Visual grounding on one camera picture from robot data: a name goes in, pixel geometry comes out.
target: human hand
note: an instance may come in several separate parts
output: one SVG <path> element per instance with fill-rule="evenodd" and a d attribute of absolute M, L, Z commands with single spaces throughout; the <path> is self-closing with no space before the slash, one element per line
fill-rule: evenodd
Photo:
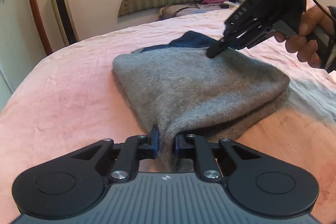
<path fill-rule="evenodd" d="M 301 18 L 299 34 L 296 34 L 290 38 L 287 38 L 283 33 L 276 32 L 274 35 L 278 42 L 283 42 L 286 40 L 286 50 L 289 53 L 296 53 L 297 58 L 300 62 L 308 62 L 308 65 L 312 68 L 320 67 L 320 58 L 318 57 L 316 51 L 318 50 L 318 45 L 316 40 L 307 41 L 306 36 L 309 35 L 316 27 L 320 25 L 329 35 L 334 35 L 334 24 L 332 20 L 327 17 L 323 11 L 314 6 L 305 12 Z"/>

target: silver pin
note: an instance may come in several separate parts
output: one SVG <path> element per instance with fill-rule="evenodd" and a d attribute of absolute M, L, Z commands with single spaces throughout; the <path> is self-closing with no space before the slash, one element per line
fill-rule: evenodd
<path fill-rule="evenodd" d="M 111 173 L 111 177 L 114 179 L 124 179 L 128 176 L 127 172 L 118 170 Z"/>
<path fill-rule="evenodd" d="M 203 175 L 208 179 L 217 179 L 219 178 L 219 172 L 216 170 L 207 170 Z"/>

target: navy blue cloth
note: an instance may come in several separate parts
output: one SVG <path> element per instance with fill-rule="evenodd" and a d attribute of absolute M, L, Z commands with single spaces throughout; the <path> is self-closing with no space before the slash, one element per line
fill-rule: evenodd
<path fill-rule="evenodd" d="M 151 47 L 143 48 L 140 53 L 153 51 L 153 50 L 160 50 L 162 48 L 204 48 L 210 47 L 211 44 L 217 42 L 216 39 L 211 37 L 207 37 L 204 34 L 187 31 L 184 35 L 180 38 L 173 40 L 169 44 L 164 45 L 155 45 Z"/>
<path fill-rule="evenodd" d="M 240 3 L 241 2 L 240 0 L 229 0 L 229 1 L 231 1 L 233 3 Z"/>

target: bed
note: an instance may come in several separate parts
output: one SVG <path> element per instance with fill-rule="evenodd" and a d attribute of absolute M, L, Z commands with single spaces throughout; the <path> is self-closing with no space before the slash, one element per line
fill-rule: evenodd
<path fill-rule="evenodd" d="M 116 56 L 169 43 L 188 30 L 220 39 L 231 12 L 214 10 L 130 27 L 42 60 L 0 114 L 0 223 L 19 215 L 11 185 L 22 171 L 102 138 L 119 143 L 144 133 L 112 72 Z M 274 38 L 241 52 L 274 65 L 291 82 L 288 102 L 238 141 L 311 172 L 320 185 L 312 215 L 323 224 L 335 223 L 336 73 L 300 63 Z M 164 172 L 158 160 L 142 161 L 140 170 Z"/>

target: black cord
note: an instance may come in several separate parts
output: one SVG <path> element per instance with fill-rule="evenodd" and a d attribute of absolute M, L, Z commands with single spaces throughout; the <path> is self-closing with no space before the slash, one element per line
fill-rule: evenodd
<path fill-rule="evenodd" d="M 336 19 L 335 18 L 333 18 L 325 9 L 324 9 L 324 7 L 321 5 L 321 4 L 319 4 L 318 2 L 317 2 L 317 0 L 312 0 L 313 2 L 315 2 L 315 4 L 317 5 L 317 7 L 319 7 L 322 11 L 323 11 L 323 13 L 325 13 L 326 15 L 327 15 L 327 17 L 329 17 L 332 21 L 333 21 L 333 23 L 334 24 L 336 24 Z"/>
<path fill-rule="evenodd" d="M 194 5 L 189 5 L 189 6 L 187 6 L 187 7 L 182 7 L 181 9 L 178 9 L 176 12 L 173 12 L 173 14 L 171 15 L 171 17 L 172 17 L 172 18 L 173 18 L 173 17 L 176 17 L 177 13 L 181 12 L 182 10 L 184 10 L 184 9 L 188 9 L 188 8 L 193 8 L 193 7 L 195 7 L 195 6 L 194 6 Z"/>

